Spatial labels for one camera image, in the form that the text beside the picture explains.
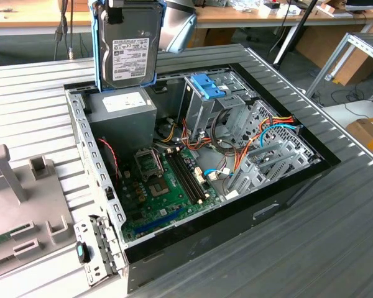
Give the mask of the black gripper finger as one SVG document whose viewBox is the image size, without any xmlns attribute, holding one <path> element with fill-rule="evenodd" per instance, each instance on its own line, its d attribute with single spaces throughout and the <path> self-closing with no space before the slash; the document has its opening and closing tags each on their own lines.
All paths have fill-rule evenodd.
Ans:
<svg viewBox="0 0 373 298">
<path fill-rule="evenodd" d="M 106 8 L 107 17 L 106 22 L 108 24 L 122 24 L 124 21 L 122 8 L 121 7 L 107 7 Z"/>
</svg>

